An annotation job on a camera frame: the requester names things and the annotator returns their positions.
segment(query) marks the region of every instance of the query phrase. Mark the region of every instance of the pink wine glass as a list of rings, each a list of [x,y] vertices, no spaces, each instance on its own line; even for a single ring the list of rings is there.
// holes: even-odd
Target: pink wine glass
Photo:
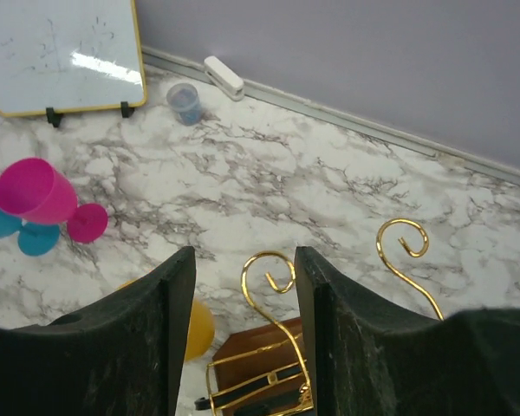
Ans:
[[[68,222],[77,243],[91,243],[107,227],[107,213],[98,204],[77,206],[71,183],[49,162],[22,159],[0,175],[0,209],[35,224]]]

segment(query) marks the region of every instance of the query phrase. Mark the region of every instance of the gold metal hook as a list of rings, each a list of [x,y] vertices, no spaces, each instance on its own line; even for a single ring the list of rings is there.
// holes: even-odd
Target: gold metal hook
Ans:
[[[288,292],[293,287],[293,285],[295,284],[295,281],[296,281],[295,265],[293,264],[293,262],[291,262],[287,256],[285,256],[283,253],[280,253],[279,251],[268,250],[268,251],[260,251],[259,253],[255,254],[254,256],[249,258],[247,260],[247,262],[244,264],[243,272],[241,273],[241,289],[243,291],[243,295],[244,295],[244,298],[246,299],[246,302],[256,312],[258,312],[260,315],[262,315],[268,321],[270,321],[271,323],[276,325],[279,329],[281,329],[285,333],[285,335],[287,335],[289,342],[293,345],[293,348],[295,349],[296,358],[298,359],[298,362],[301,366],[302,374],[304,375],[304,379],[306,381],[305,382],[306,387],[301,391],[301,393],[304,393],[305,395],[310,395],[310,392],[312,392],[312,389],[311,389],[311,385],[310,385],[309,372],[306,369],[306,362],[302,357],[301,350],[299,349],[298,344],[296,343],[296,338],[276,318],[271,316],[268,312],[266,312],[265,310],[260,308],[254,302],[254,300],[250,297],[249,289],[247,288],[246,278],[249,273],[250,266],[257,259],[259,259],[261,257],[272,257],[272,256],[281,258],[287,264],[287,267],[289,268],[289,271],[291,274],[291,280],[289,281],[289,283],[287,283],[287,286],[285,286],[284,288],[279,288],[279,286],[277,286],[277,283],[275,282],[275,280],[273,279],[271,274],[266,273],[265,276],[266,276],[266,279],[268,279],[268,282],[270,283],[271,288],[273,290],[275,290],[277,293],[285,293],[285,292]]]
[[[399,238],[399,243],[400,243],[400,245],[402,245],[402,247],[408,253],[408,256],[415,257],[415,258],[422,257],[427,252],[427,249],[430,246],[430,241],[429,241],[429,238],[427,237],[426,230],[424,230],[420,224],[418,224],[410,219],[395,218],[395,219],[391,219],[391,220],[387,221],[386,223],[384,223],[380,227],[380,230],[378,231],[378,236],[375,239],[375,248],[378,251],[378,255],[380,256],[381,261],[387,266],[388,269],[390,269],[396,276],[400,277],[402,280],[404,280],[405,282],[410,284],[412,287],[414,287],[418,292],[420,292],[422,295],[424,295],[428,301],[430,301],[430,304],[432,305],[433,310],[437,314],[437,317],[441,321],[443,321],[443,314],[441,313],[441,309],[439,308],[437,302],[435,302],[435,299],[433,299],[433,296],[430,295],[430,293],[427,290],[422,288],[419,284],[417,284],[410,277],[408,277],[404,273],[401,273],[400,271],[398,271],[397,268],[395,268],[391,264],[391,262],[389,262],[389,260],[387,260],[387,257],[385,255],[385,253],[383,252],[383,248],[381,247],[381,239],[383,238],[383,233],[389,226],[391,226],[393,224],[398,224],[398,223],[411,225],[412,227],[414,227],[416,230],[419,231],[420,235],[422,236],[422,238],[424,240],[422,249],[420,251],[414,251],[410,248],[410,246],[408,245],[408,243],[405,241],[405,239],[403,237]]]

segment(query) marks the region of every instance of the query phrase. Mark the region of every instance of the wall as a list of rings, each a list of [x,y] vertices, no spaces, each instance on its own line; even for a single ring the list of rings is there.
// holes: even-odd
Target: wall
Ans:
[[[520,168],[520,0],[137,0],[143,43]]]

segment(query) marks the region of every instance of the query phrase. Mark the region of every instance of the whiteboard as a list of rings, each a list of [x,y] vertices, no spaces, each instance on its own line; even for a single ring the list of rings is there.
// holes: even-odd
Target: whiteboard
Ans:
[[[146,101],[134,0],[0,0],[2,116],[123,101]]]

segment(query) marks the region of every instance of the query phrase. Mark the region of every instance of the white marble surface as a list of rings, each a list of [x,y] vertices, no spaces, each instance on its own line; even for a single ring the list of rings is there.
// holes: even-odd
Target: white marble surface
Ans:
[[[205,394],[212,352],[229,333],[263,324],[239,291],[244,261],[260,250],[292,257],[297,245],[312,245],[354,280],[431,315],[374,247],[385,221],[408,217],[426,228],[430,250],[408,257],[396,238],[415,249],[421,242],[398,225],[385,236],[388,255],[445,315],[520,307],[520,187],[261,101],[235,103],[196,81],[207,113],[184,127],[164,100],[180,81],[188,80],[149,69],[149,102],[129,120],[118,112],[70,115],[55,130],[43,118],[0,119],[0,172],[24,157],[46,158],[82,201],[110,213],[99,241],[63,237],[44,257],[23,256],[14,237],[0,240],[1,326],[50,322],[193,245],[197,296],[213,310],[217,335],[205,358],[185,365],[178,413],[188,415]],[[277,317],[293,317],[295,293],[273,294],[260,277],[269,262],[254,267],[257,298]],[[281,264],[270,269],[286,279]]]

